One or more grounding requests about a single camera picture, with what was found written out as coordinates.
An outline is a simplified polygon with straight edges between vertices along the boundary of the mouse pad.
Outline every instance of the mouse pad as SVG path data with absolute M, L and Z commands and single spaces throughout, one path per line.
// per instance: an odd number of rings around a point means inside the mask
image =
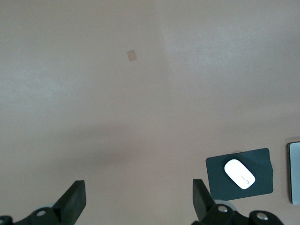
M 255 177 L 255 182 L 243 190 L 225 173 L 224 166 L 231 160 L 240 161 Z M 232 200 L 273 192 L 273 168 L 269 149 L 257 149 L 206 159 L 210 194 L 214 199 Z

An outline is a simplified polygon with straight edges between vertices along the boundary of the screw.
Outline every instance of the screw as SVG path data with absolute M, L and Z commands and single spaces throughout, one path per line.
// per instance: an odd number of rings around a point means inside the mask
M 266 214 L 262 213 L 262 212 L 259 212 L 257 213 L 257 218 L 261 219 L 261 220 L 268 220 L 269 218 L 267 217 Z
M 42 210 L 42 211 L 38 212 L 38 213 L 36 214 L 36 216 L 37 216 L 37 217 L 41 217 L 41 216 L 43 216 L 43 215 L 45 215 L 45 214 L 46 214 L 46 211 L 45 211 L 45 210 Z
M 218 208 L 217 208 L 220 212 L 228 212 L 228 209 L 223 206 L 223 205 L 220 205 Z

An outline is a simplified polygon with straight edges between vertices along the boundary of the white computer mouse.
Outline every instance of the white computer mouse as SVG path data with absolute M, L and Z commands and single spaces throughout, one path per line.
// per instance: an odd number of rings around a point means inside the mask
M 253 174 L 238 160 L 232 159 L 224 166 L 226 174 L 240 188 L 247 189 L 255 182 Z

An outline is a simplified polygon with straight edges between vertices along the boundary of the desk surface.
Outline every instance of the desk surface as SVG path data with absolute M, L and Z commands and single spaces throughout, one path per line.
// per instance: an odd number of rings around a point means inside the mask
M 274 192 L 232 201 L 299 223 L 300 1 L 1 1 L 0 214 L 85 180 L 77 224 L 196 220 L 208 157 L 268 148 Z M 137 60 L 129 61 L 134 50 Z

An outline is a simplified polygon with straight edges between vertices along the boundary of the black plastic part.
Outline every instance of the black plastic part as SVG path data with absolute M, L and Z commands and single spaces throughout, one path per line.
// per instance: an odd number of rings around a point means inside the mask
M 52 208 L 41 208 L 13 223 L 10 216 L 0 217 L 0 225 L 74 225 L 86 205 L 85 184 L 75 181 Z
M 216 204 L 200 179 L 193 180 L 193 204 L 199 221 L 192 225 L 284 225 L 270 212 L 253 211 L 248 218 L 226 205 Z M 267 220 L 260 219 L 258 213 L 266 215 Z
M 216 205 L 203 180 L 193 180 L 193 205 L 199 221 Z

